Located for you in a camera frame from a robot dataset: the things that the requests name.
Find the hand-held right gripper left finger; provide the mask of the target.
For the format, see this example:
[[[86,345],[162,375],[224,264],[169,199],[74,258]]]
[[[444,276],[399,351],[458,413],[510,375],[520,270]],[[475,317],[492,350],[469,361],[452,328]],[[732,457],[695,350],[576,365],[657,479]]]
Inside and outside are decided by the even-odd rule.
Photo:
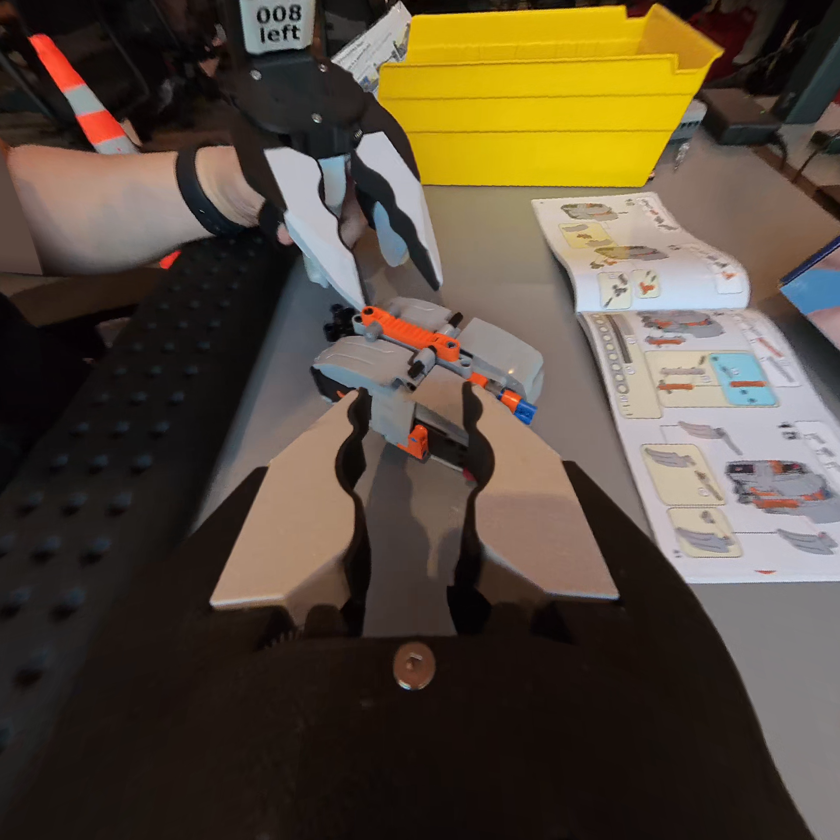
[[[370,538],[355,488],[366,469],[370,394],[342,396],[274,457],[211,594],[218,612],[284,609],[304,624],[336,608],[352,634],[364,623]]]

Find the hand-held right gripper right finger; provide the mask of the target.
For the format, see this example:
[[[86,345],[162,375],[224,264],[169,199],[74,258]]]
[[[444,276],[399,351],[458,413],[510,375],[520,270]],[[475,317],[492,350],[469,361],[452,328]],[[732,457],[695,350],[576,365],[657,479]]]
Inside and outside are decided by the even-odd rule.
[[[466,383],[462,399],[475,486],[448,586],[456,633],[479,634],[496,606],[530,620],[558,601],[617,603],[561,456],[488,390]]]

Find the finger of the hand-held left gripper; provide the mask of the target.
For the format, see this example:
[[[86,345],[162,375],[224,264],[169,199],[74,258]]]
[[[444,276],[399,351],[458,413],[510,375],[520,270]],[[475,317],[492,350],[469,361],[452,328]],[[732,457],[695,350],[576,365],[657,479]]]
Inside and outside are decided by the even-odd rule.
[[[361,135],[353,151],[353,180],[385,262],[396,267],[410,259],[438,290],[443,270],[423,186],[385,132]]]
[[[344,300],[363,309],[356,261],[340,235],[340,210],[334,213],[324,200],[320,162],[292,148],[267,149],[265,157],[286,206],[283,222],[292,240]]]

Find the grey orange brick toy model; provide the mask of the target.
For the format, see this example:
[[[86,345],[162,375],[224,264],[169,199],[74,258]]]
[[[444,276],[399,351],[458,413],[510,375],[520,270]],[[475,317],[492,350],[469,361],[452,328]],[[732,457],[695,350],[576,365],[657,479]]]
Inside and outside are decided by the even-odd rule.
[[[371,396],[373,431],[422,462],[468,473],[463,384],[479,385],[530,425],[543,386],[543,356],[478,318],[430,301],[396,297],[361,310],[335,305],[323,326],[329,347],[311,366],[321,396]]]

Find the grey desk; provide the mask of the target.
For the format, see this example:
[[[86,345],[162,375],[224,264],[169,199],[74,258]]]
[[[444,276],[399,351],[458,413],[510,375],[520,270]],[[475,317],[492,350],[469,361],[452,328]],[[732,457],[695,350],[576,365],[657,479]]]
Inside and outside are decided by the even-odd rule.
[[[675,171],[648,184],[709,245],[737,258],[752,305],[774,320],[838,416],[838,352],[779,294],[788,271],[838,235],[838,222],[759,156],[704,134]],[[571,189],[426,188],[444,267],[441,302],[540,351],[545,379],[535,428],[649,532],[569,283],[531,207]],[[326,410],[308,367],[324,347],[333,301],[296,264],[280,295],[194,527],[252,469],[268,463]],[[458,556],[467,485],[436,461],[420,465],[365,438],[360,493],[369,510],[373,576],[364,635],[451,636],[445,587]],[[726,642],[766,741],[818,838],[838,838],[838,584],[693,585]]]

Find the person's left hand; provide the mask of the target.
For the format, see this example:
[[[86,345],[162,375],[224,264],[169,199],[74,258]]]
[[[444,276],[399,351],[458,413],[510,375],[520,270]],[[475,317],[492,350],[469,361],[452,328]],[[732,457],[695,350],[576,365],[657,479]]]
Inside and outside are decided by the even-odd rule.
[[[256,228],[266,199],[246,180],[236,149],[206,145],[195,158],[196,176],[204,194],[227,220]]]

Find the white printed leaflet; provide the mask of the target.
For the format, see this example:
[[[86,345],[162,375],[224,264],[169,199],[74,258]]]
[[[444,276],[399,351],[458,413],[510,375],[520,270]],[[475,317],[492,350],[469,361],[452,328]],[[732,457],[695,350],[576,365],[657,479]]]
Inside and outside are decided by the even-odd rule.
[[[406,57],[411,23],[405,4],[395,2],[371,28],[342,47],[331,62],[378,98],[383,66],[402,63]]]

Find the black wristband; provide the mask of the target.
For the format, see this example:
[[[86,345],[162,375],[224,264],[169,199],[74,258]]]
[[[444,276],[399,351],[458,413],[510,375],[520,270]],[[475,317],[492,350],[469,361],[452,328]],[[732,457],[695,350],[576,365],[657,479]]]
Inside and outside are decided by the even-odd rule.
[[[194,143],[179,150],[175,156],[175,181],[186,208],[195,220],[216,238],[233,238],[248,228],[226,217],[205,193],[198,179],[197,154],[205,148],[216,148],[219,143]]]

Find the yellow plastic bin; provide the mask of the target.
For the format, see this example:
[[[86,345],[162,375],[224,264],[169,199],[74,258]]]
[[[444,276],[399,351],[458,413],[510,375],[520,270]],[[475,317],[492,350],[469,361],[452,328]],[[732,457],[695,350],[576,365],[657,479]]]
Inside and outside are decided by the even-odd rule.
[[[722,54],[658,4],[417,15],[377,96],[423,184],[641,187]]]

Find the black studded panel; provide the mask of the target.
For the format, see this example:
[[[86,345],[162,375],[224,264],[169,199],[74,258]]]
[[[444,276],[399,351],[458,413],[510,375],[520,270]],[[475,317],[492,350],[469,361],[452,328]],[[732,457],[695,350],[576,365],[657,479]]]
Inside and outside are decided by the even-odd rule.
[[[2,496],[2,816],[135,569],[193,521],[298,260],[262,234],[162,271]]]

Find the open instruction booklet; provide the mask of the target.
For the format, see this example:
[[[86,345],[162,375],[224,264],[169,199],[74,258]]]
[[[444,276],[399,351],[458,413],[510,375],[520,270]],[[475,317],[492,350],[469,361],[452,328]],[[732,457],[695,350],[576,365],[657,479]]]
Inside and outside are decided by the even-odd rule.
[[[537,198],[655,540],[687,583],[838,582],[838,422],[735,258],[653,192]]]

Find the black flat device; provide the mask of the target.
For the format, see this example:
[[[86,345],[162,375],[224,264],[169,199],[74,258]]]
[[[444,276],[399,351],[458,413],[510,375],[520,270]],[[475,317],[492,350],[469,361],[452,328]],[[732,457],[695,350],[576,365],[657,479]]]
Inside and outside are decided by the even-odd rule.
[[[704,88],[702,128],[719,145],[760,146],[778,139],[782,122],[748,93],[737,88]]]

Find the blue cardboard box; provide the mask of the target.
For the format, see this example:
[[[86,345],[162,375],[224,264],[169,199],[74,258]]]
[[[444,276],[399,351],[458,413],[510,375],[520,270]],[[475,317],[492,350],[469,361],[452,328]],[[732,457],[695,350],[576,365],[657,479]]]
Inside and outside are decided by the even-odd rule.
[[[824,337],[839,347],[839,237],[785,276],[780,291]]]

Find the grey metal post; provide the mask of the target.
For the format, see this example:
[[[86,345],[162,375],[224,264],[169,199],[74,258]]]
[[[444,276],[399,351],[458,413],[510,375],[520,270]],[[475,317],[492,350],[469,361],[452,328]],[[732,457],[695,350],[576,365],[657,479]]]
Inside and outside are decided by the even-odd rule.
[[[814,27],[800,62],[776,103],[785,124],[818,121],[839,90],[839,2],[831,2]]]

